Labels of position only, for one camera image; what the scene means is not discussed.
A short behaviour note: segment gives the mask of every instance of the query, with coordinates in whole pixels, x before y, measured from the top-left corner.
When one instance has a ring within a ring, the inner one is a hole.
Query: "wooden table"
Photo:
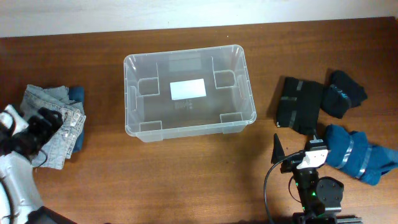
[[[125,56],[229,44],[245,50],[254,124],[238,134],[153,143],[126,134]],[[391,17],[0,39],[2,108],[20,103],[27,84],[85,87],[83,150],[63,170],[34,170],[46,206],[78,223],[265,220],[262,185],[271,166],[272,135],[279,135],[286,153],[306,141],[275,126],[281,77],[324,83],[333,69],[348,72],[369,98],[343,119],[321,111],[319,123],[365,131],[371,142],[397,149],[398,25]],[[397,222],[398,171],[375,187],[332,167],[319,173],[345,184],[342,215]],[[289,178],[276,170],[269,179],[274,218],[302,210],[288,193]]]

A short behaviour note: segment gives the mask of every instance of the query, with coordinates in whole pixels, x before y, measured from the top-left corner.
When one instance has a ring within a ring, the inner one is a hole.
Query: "clothing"
[[[58,111],[62,115],[63,125],[52,136],[50,141],[42,147],[48,155],[47,162],[42,167],[62,169],[65,159],[70,159],[77,137],[83,130],[86,119],[83,103],[69,100],[68,88],[65,86],[43,89],[28,85],[21,103],[24,119],[29,120],[33,115],[39,116],[41,108]],[[38,166],[45,160],[45,155],[39,153],[33,158],[33,166]]]
[[[347,133],[329,125],[324,138],[329,150],[326,163],[370,185],[398,167],[398,151],[368,143],[364,132]]]
[[[83,105],[85,103],[85,89],[82,86],[70,88],[68,96],[69,100],[75,100],[77,102],[81,102]],[[77,137],[75,147],[73,148],[72,153],[79,152],[82,149],[84,135],[85,135],[85,130],[83,129],[79,137]]]
[[[277,110],[277,126],[312,135],[317,128],[323,85],[287,77]]]
[[[343,71],[333,72],[330,82],[321,104],[321,108],[330,116],[342,118],[348,109],[361,105],[368,98],[364,88]]]

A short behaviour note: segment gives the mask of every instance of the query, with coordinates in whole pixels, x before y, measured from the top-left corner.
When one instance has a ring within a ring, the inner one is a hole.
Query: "denim shorts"
[[[42,167],[62,169],[65,159],[70,159],[77,137],[81,134],[86,120],[83,104],[69,100],[68,88],[65,86],[43,89],[28,85],[21,103],[24,119],[33,115],[39,116],[41,108],[58,111],[62,115],[63,125],[42,147],[48,155],[47,162]],[[33,166],[39,166],[45,160],[45,155],[39,152],[32,160]]]

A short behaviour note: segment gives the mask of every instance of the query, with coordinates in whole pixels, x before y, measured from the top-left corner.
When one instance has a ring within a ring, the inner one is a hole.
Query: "rolled black clothing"
[[[343,71],[333,72],[330,82],[321,103],[321,108],[330,116],[342,118],[348,109],[361,105],[368,98],[364,88]]]
[[[277,110],[277,126],[300,134],[314,134],[317,128],[323,85],[287,77]]]

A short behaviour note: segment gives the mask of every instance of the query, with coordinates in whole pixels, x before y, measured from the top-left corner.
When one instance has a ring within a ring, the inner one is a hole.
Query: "plastic container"
[[[238,133],[257,117],[239,45],[127,56],[124,105],[144,142]]]

